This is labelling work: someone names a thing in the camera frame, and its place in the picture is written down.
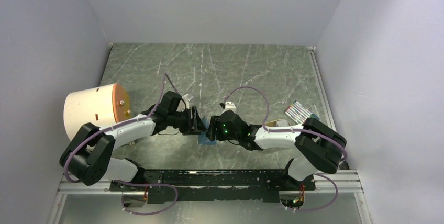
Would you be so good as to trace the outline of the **blue leather card holder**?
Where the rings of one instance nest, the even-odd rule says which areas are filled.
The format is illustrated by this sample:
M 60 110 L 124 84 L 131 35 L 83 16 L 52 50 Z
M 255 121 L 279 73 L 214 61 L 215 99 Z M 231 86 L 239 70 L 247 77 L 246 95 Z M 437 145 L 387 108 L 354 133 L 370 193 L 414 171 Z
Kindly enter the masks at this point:
M 209 141 L 206 134 L 198 135 L 197 143 L 199 145 L 216 145 L 216 141 Z

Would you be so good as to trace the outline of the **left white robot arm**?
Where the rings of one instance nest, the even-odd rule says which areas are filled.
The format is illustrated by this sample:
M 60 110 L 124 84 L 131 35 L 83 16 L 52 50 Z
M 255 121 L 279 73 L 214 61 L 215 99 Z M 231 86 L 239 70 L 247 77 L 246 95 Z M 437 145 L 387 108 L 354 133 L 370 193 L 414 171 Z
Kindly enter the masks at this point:
M 144 186 L 146 170 L 135 161 L 115 159 L 113 152 L 132 141 L 157 135 L 167 127 L 184 136 L 200 135 L 207 128 L 195 106 L 185 105 L 178 93 L 168 91 L 156 104 L 137 116 L 108 127 L 86 123 L 80 127 L 59 163 L 65 178 L 71 183 L 91 186 L 100 180 L 124 181 L 131 190 Z

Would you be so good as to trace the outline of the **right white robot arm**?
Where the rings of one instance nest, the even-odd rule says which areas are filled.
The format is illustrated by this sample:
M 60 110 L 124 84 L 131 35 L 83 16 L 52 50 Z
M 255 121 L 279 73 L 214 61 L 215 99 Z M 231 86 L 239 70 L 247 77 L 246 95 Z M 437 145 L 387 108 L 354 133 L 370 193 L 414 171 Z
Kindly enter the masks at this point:
M 296 150 L 283 174 L 283 184 L 296 189 L 302 181 L 321 171 L 335 174 L 346 158 L 346 139 L 318 119 L 307 118 L 301 125 L 263 126 L 248 124 L 232 110 L 212 116 L 205 136 L 210 141 L 237 141 L 249 151 L 281 148 Z

